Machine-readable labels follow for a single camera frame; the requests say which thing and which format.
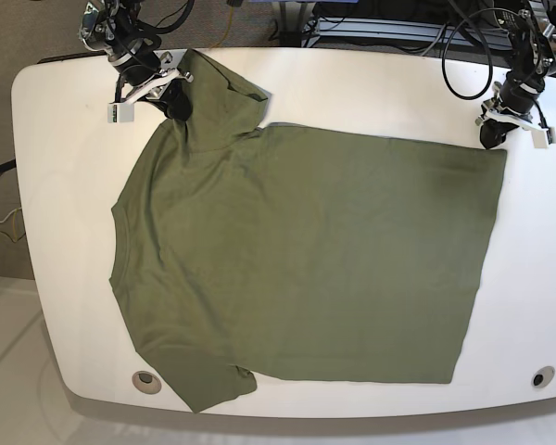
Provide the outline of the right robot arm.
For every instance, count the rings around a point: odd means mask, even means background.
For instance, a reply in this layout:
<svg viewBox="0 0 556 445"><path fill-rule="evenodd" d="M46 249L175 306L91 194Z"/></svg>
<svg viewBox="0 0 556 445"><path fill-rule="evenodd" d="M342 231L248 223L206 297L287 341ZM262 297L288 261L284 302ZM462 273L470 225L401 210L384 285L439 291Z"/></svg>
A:
<svg viewBox="0 0 556 445"><path fill-rule="evenodd" d="M193 75L179 68L171 52L160 53L161 37L174 32L189 17L193 1L179 8L179 17L170 25L151 25L139 19L140 1L89 1L79 29L83 45L104 52L118 73L114 99L107 106L109 123L134 120L134 106L145 102L166 118L187 121L192 105L183 91Z"/></svg>

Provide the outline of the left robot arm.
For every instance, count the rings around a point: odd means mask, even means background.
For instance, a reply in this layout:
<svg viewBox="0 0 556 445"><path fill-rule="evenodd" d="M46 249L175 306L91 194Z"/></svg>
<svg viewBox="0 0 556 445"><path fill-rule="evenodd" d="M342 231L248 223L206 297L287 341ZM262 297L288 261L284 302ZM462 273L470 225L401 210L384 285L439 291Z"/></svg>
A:
<svg viewBox="0 0 556 445"><path fill-rule="evenodd" d="M495 148L520 128L531 133L534 147L547 148L556 143L556 131L548 125L538 99L545 79L556 74L556 26L548 7L542 1L503 1L486 11L508 34L512 56L504 81L492 84L493 96L483 102L475 121L480 143Z"/></svg>

